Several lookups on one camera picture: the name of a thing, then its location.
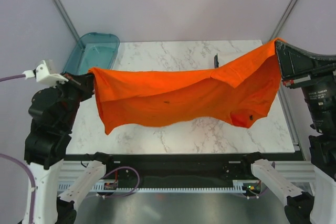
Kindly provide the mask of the orange t shirt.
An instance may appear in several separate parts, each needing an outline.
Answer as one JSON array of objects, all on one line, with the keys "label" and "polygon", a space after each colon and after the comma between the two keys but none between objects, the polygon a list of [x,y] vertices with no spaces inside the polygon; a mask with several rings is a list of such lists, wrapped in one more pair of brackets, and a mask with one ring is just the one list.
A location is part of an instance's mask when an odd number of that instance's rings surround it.
[{"label": "orange t shirt", "polygon": [[281,82],[274,41],[213,69],[89,72],[106,134],[126,124],[163,127],[200,117],[249,128],[268,115]]}]

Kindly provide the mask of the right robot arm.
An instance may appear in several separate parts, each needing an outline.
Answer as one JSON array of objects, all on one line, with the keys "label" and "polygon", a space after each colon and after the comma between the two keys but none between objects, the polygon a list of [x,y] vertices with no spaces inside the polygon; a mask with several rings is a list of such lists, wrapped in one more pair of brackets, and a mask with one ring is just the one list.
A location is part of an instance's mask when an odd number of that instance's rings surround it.
[{"label": "right robot arm", "polygon": [[309,136],[311,161],[279,162],[259,152],[243,157],[241,174],[260,180],[282,203],[290,223],[335,223],[335,56],[275,41],[284,86],[301,88],[318,136]]}]

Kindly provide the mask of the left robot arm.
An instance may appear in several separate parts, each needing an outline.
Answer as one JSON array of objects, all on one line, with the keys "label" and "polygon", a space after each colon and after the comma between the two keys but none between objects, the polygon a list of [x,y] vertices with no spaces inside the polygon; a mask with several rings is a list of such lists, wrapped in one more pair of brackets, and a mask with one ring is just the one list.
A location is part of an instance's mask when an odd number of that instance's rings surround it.
[{"label": "left robot arm", "polygon": [[24,168],[29,177],[26,214],[22,223],[74,223],[77,211],[101,178],[115,173],[112,155],[96,152],[75,183],[57,194],[60,170],[82,101],[93,96],[94,76],[50,74],[48,87],[34,94],[28,109],[32,117],[25,140]]}]

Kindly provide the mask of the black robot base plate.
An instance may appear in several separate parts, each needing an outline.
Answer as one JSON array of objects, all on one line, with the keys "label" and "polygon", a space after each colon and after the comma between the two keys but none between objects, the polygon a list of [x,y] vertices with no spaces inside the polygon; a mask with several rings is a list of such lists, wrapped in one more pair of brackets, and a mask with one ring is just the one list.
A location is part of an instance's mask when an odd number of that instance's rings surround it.
[{"label": "black robot base plate", "polygon": [[242,154],[114,155],[107,171],[122,169],[108,178],[131,187],[159,185],[223,185],[229,180],[256,180],[241,160]]}]

